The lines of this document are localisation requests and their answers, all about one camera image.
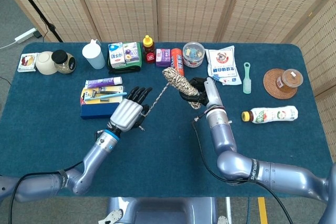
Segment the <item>red can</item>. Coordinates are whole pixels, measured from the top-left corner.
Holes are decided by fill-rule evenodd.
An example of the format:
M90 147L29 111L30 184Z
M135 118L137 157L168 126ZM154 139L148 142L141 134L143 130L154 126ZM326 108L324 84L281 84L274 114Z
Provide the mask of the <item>red can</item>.
M175 68L176 71L184 76L183 71L183 59L182 59L182 51L180 48L174 48L170 51L171 53L171 60L170 60L170 66L172 68Z

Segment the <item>twisted rope bundle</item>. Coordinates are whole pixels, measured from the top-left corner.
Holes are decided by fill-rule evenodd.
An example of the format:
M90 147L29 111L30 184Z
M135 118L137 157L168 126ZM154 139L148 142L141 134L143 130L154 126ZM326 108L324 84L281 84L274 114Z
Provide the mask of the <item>twisted rope bundle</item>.
M199 94L198 90L195 89L193 86L191 86L188 80L184 76L180 75L176 71L176 69L169 67L169 68L164 69L162 73L164 77L166 78L166 80L168 81L168 83L163 88L159 96L155 99L155 101L153 102L152 106L149 108L146 115L144 115L145 117L151 112L154 106L158 103L159 99L161 98L163 93L166 91L166 89L169 87L169 85L173 86L174 88L176 88L177 90L181 91L182 93L186 95L198 95ZM201 104L198 102L188 102L188 103L195 110L201 107Z

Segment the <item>plastic bottle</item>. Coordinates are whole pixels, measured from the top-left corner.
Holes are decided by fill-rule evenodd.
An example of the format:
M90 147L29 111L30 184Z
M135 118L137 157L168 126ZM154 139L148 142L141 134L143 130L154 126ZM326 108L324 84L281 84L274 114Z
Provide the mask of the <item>plastic bottle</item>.
M175 68L180 75L184 76L182 51L180 50L180 48L174 48L171 50L170 61L170 66L172 68Z
M146 35L143 40L143 51L145 54L145 60L147 63L155 62L155 47L154 41L149 35Z
M244 111L241 119L244 122L268 123L274 121L294 121L298 118L298 110L295 106L278 108L254 108Z

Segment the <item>yellow tape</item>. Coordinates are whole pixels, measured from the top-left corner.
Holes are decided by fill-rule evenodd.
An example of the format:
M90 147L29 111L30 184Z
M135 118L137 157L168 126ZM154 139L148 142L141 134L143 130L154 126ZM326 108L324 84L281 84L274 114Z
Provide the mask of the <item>yellow tape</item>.
M265 198L258 197L258 204L259 204L259 213L260 213L260 223L267 224Z

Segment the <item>yellow bottle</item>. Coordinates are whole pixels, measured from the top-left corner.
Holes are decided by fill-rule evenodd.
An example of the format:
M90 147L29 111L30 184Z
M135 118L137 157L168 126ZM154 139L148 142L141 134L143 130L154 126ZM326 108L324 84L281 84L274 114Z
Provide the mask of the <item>yellow bottle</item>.
M145 59L147 63L154 63L155 62L155 48L154 48L154 41L149 35L146 35L143 40L143 51L145 54Z

